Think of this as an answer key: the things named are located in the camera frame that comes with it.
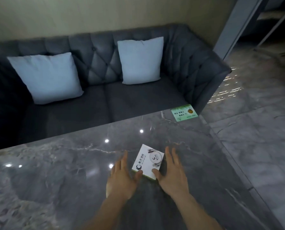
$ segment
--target sofa armrest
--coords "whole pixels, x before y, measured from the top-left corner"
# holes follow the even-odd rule
[[[164,48],[163,69],[200,114],[231,69],[188,26],[173,27]]]

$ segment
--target green card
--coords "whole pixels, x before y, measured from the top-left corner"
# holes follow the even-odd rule
[[[173,108],[171,109],[171,112],[177,122],[198,117],[194,108],[192,108],[190,104]]]

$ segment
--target gray marble tabletop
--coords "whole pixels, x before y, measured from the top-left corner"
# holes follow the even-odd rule
[[[199,118],[166,110],[0,150],[0,229],[76,229],[105,199],[110,164],[142,144],[175,147],[190,193],[226,229],[282,229],[244,187]],[[166,163],[160,171],[165,173]],[[117,229],[186,229],[157,181],[142,177]]]

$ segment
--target beige wall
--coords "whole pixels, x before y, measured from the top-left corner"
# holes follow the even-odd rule
[[[214,45],[235,0],[0,0],[0,40],[187,23]]]

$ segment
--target person's right hand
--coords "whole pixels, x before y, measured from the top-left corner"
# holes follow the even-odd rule
[[[166,176],[161,175],[160,171],[157,169],[152,169],[155,177],[162,189],[171,196],[172,199],[178,197],[179,195],[189,194],[188,182],[186,175],[184,173],[183,166],[179,161],[179,157],[176,154],[176,149],[172,149],[172,157],[169,153],[169,147],[165,149],[166,161],[167,161],[167,173]]]

